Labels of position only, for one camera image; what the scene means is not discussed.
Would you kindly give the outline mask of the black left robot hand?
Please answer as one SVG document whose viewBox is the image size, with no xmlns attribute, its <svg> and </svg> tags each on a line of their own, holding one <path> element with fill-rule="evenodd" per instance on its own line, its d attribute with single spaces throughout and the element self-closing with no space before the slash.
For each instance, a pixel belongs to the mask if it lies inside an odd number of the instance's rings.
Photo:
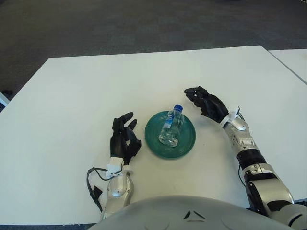
<svg viewBox="0 0 307 230">
<path fill-rule="evenodd" d="M 110 156 L 122 158 L 124 165 L 129 165 L 131 158 L 135 157 L 142 146 L 133 130 L 137 125 L 137 119 L 133 119 L 128 126 L 125 124 L 132 119 L 134 113 L 129 112 L 119 118 L 114 118 L 110 139 Z"/>
</svg>

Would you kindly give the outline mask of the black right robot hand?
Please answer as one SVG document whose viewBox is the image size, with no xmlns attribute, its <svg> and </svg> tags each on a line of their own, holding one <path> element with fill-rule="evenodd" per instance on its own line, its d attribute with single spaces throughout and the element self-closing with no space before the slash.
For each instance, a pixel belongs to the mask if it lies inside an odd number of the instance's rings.
<svg viewBox="0 0 307 230">
<path fill-rule="evenodd" d="M 201 109 L 201 115 L 220 123 L 228 114 L 224 103 L 201 86 L 184 90 L 186 97 Z"/>
</svg>

